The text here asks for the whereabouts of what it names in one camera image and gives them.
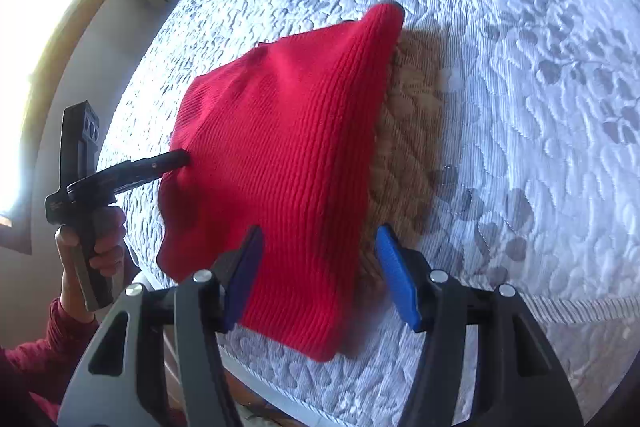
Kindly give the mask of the red sleeved left forearm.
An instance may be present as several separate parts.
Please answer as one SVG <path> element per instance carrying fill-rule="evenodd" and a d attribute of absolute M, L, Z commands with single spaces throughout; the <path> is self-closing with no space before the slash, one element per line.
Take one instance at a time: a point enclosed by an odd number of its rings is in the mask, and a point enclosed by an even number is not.
<path fill-rule="evenodd" d="M 79 322 L 60 300 L 49 307 L 46 335 L 1 350 L 1 424 L 54 426 L 66 389 L 99 323 Z"/>

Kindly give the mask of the person's left hand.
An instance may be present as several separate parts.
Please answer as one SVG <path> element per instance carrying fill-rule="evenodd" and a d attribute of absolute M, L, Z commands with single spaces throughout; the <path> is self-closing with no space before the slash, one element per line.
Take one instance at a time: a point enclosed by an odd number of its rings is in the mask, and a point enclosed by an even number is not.
<path fill-rule="evenodd" d="M 110 206 L 97 211 L 94 219 L 96 219 L 96 227 L 101 232 L 96 234 L 94 255 L 90 259 L 90 265 L 104 277 L 112 277 L 124 265 L 125 213 L 117 206 Z M 73 264 L 74 254 L 79 248 L 76 232 L 63 225 L 55 233 L 55 245 L 58 248 L 63 270 L 60 303 L 65 312 L 76 321 L 91 323 L 96 316 L 86 308 Z"/>

